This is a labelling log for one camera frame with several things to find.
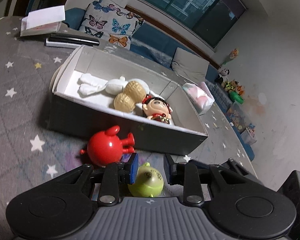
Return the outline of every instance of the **window sill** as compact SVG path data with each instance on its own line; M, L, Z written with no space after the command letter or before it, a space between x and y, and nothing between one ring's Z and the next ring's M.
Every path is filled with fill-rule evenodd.
M187 28L186 26L184 26L165 12L147 3L146 1L129 0L127 5L138 11L143 12L149 17L157 20L158 22L167 26L171 30L175 31L176 33L184 37L186 40L188 40L190 43L202 50L209 57L212 57L212 55L214 54L215 50L210 45L208 45L202 38L195 34L192 30L190 30L189 28Z

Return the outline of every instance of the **open cardboard box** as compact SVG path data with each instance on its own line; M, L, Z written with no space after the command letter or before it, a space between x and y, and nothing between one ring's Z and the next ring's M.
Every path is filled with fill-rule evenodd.
M142 117L141 109L123 113L113 108L114 97L105 92L83 98L79 93L83 73L100 78L100 82L124 76L126 80L144 80L173 109L173 124L165 124ZM187 155L207 137L202 122L182 87L169 78L141 65L81 46L55 72L50 89L50 129L89 139L94 133L114 125L120 126L118 136L126 138L132 132L135 148L176 155Z

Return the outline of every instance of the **figurine with black hair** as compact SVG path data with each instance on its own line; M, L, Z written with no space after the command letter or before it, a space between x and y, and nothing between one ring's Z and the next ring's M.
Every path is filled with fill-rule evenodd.
M229 73L230 71L227 68L222 69L221 71L219 71L219 75L216 77L215 82L221 85L223 82L228 81Z
M142 102L142 110L147 119L170 124L172 109L162 98L147 95Z

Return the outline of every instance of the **table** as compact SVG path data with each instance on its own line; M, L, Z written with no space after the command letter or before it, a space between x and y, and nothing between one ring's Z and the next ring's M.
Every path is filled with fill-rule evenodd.
M11 237L5 208L13 197L86 162L79 155L86 141L47 129L50 80L73 50L44 46L44 35L20 38L20 26L19 17L0 21L0 239ZM60 32L78 33L65 25ZM100 41L99 49L106 46L106 42ZM118 49L117 53L137 58L125 49ZM173 71L154 65L159 73L184 84L183 78ZM234 158L255 174L240 141L216 104L201 120L209 138L189 157L205 163L223 163ZM150 162L163 173L162 154L137 152L140 164ZM176 162L184 161L182 156L173 158ZM181 186L166 185L162 195L181 193Z

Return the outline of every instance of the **panda plush toy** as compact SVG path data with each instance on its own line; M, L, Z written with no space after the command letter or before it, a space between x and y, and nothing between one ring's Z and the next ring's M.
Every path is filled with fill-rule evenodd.
M221 85L222 82L228 81L229 73L230 73L230 71L227 68L222 69L221 71L219 71L219 75L215 79L215 82L219 83Z

